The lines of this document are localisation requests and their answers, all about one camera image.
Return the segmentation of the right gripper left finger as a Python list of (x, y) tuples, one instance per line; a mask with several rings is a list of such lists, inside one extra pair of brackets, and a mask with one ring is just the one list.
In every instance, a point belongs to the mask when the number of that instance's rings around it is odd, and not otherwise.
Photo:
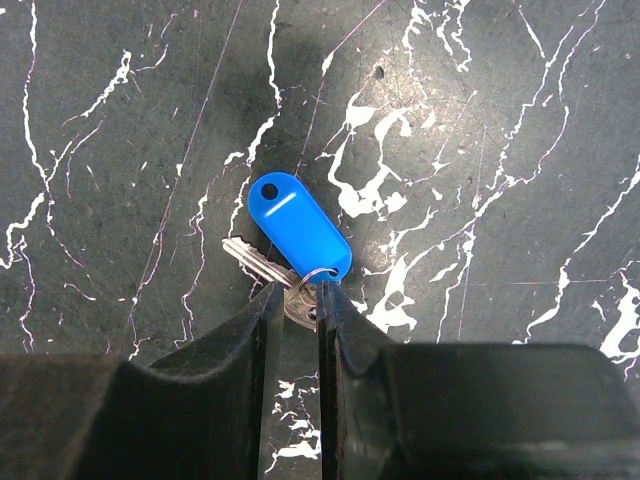
[(1, 359), (5, 479), (260, 479), (283, 327), (270, 284), (141, 367), (107, 354)]

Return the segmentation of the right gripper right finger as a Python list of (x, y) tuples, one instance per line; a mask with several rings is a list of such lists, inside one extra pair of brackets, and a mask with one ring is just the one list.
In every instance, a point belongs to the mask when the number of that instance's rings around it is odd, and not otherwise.
[(635, 479), (639, 412), (577, 344), (399, 343), (317, 292), (326, 479)]

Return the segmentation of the blue key tag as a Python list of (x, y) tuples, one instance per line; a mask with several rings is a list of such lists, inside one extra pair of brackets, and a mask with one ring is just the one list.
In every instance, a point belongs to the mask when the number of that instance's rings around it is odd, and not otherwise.
[(251, 186), (249, 213), (288, 262), (267, 259), (240, 236), (222, 240), (223, 250), (261, 278), (283, 285), (285, 316), (316, 328), (316, 291), (321, 282), (340, 282), (351, 270), (353, 254), (345, 237), (295, 176), (272, 172)]

